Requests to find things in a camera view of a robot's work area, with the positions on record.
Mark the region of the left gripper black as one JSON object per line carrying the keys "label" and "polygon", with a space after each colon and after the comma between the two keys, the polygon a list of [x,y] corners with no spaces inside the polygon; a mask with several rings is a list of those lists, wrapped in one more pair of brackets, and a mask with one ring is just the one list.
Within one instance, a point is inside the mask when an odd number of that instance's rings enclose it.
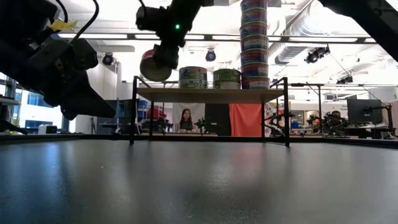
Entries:
{"label": "left gripper black", "polygon": [[34,90],[66,119],[78,115],[113,118],[116,110],[90,87],[87,70],[98,65],[91,45],[53,40],[33,49],[27,43],[0,39],[0,72]]}

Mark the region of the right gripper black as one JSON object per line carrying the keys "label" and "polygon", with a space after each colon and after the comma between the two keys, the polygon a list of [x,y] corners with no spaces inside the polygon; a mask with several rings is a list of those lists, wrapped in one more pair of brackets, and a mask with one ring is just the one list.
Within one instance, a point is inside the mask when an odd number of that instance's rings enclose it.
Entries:
{"label": "right gripper black", "polygon": [[185,45],[185,36],[191,31],[193,21],[202,5],[201,0],[172,0],[161,20],[161,44],[155,46],[153,60],[158,67],[178,67],[178,47]]}

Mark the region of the white sheet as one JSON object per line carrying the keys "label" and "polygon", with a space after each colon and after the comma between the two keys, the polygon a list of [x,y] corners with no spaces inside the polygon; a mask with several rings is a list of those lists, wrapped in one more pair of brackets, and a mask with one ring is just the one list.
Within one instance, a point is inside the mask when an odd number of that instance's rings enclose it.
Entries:
{"label": "white sheet", "polygon": [[187,132],[184,129],[179,128],[179,122],[181,119],[183,109],[188,108],[191,111],[193,129],[188,131],[189,133],[198,133],[199,127],[196,125],[199,119],[205,117],[205,104],[200,103],[174,103],[173,104],[173,124],[176,133]]}

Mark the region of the blue storage bins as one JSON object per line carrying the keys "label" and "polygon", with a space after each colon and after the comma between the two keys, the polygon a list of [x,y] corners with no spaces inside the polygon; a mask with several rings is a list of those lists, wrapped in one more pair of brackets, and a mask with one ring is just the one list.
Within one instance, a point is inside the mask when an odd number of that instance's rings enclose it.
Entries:
{"label": "blue storage bins", "polygon": [[148,107],[150,107],[150,103],[146,100],[139,100],[139,104],[137,107],[137,120],[141,121],[142,119],[147,119],[147,111]]}

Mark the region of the red crate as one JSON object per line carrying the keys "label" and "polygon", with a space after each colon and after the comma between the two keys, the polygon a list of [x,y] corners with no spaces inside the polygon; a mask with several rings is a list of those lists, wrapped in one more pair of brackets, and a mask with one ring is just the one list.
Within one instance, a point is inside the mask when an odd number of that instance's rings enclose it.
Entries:
{"label": "red crate", "polygon": [[159,118],[166,118],[167,114],[165,113],[165,111],[163,110],[163,107],[161,106],[154,106],[154,109],[152,110],[151,107],[149,107],[147,109],[147,115],[146,118],[150,119],[153,118],[154,120],[157,120]]}

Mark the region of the grey ledge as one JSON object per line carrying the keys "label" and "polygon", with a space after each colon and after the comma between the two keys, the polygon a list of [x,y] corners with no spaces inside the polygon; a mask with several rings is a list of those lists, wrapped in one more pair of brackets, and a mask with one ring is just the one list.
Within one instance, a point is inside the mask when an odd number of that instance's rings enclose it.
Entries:
{"label": "grey ledge", "polygon": [[0,106],[15,106],[15,105],[20,105],[20,103],[12,98],[0,96]]}

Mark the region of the black panel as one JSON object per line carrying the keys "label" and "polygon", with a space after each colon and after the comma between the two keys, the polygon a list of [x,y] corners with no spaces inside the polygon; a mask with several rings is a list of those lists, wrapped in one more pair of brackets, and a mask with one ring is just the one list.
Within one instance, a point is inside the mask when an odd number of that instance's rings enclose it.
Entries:
{"label": "black panel", "polygon": [[208,132],[218,136],[231,135],[229,104],[206,104],[205,120]]}

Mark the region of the yellow tag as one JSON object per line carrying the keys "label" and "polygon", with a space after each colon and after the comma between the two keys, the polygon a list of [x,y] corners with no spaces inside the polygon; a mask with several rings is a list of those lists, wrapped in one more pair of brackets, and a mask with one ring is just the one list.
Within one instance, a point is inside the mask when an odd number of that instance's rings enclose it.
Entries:
{"label": "yellow tag", "polygon": [[77,24],[77,21],[72,21],[72,22],[64,22],[61,20],[55,20],[51,25],[49,26],[53,31],[64,31],[64,30],[70,30],[74,28]]}

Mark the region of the orange cloth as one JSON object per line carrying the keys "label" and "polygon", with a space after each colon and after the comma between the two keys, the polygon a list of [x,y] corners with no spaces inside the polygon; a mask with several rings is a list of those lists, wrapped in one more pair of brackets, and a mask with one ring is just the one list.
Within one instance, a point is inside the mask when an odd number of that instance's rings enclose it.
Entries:
{"label": "orange cloth", "polygon": [[261,104],[229,104],[232,137],[261,137]]}

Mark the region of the long linear ceiling light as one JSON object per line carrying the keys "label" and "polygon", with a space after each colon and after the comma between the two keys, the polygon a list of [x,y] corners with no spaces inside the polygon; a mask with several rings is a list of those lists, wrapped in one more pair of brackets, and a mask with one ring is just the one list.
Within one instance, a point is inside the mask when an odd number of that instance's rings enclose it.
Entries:
{"label": "long linear ceiling light", "polygon": [[[155,34],[82,34],[82,38],[94,40],[159,40]],[[355,36],[287,36],[269,35],[270,42],[277,43],[309,43],[309,44],[377,44],[371,37]],[[213,34],[187,34],[187,41],[207,41],[207,42],[239,42],[239,35],[213,35]]]}

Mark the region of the black track light cluster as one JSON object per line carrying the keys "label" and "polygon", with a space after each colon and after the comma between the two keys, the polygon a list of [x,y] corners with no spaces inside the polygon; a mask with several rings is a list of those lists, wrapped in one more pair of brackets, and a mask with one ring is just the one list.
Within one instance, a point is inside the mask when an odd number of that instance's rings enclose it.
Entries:
{"label": "black track light cluster", "polygon": [[325,57],[330,53],[329,46],[327,47],[318,47],[312,51],[308,52],[307,57],[304,59],[306,63],[315,63],[319,61],[321,58]]}

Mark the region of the black computer monitor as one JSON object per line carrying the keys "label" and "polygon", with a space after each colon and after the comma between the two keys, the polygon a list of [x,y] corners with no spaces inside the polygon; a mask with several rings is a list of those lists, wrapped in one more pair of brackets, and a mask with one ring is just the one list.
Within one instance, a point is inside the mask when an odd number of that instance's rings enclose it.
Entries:
{"label": "black computer monitor", "polygon": [[380,100],[358,100],[348,99],[348,121],[350,123],[372,123],[380,124],[383,122]]}

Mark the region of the large window black frame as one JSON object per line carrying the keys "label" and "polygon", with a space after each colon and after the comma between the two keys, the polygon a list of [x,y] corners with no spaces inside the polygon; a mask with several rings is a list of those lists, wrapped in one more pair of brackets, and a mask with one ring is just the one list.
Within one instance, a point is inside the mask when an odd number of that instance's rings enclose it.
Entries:
{"label": "large window black frame", "polygon": [[58,131],[69,131],[72,122],[65,119],[60,107],[52,107],[42,95],[23,89],[15,80],[0,72],[0,97],[17,101],[16,105],[0,106],[0,113],[15,126],[36,133],[41,125],[53,125]]}

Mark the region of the silver ventilation duct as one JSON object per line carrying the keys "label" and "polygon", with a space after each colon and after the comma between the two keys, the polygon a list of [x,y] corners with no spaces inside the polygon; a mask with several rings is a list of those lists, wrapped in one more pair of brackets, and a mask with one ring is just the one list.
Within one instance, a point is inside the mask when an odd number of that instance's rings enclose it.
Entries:
{"label": "silver ventilation duct", "polygon": [[[333,26],[327,25],[326,20],[329,16],[334,17],[334,15],[335,13],[324,7],[319,0],[310,0],[292,19],[292,22],[287,23],[283,34],[287,36],[330,35],[333,32]],[[286,65],[306,49],[307,47],[274,42],[268,48],[269,63]]]}

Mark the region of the black metal pole frame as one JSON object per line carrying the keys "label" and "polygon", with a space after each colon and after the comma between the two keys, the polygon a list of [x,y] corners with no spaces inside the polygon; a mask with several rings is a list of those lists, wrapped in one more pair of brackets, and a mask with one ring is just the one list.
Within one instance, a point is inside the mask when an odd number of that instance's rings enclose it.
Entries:
{"label": "black metal pole frame", "polygon": [[364,85],[291,83],[288,89],[290,109],[303,111],[303,124],[311,114],[323,118],[327,113],[339,111],[349,121],[347,99],[368,100],[370,89]]}

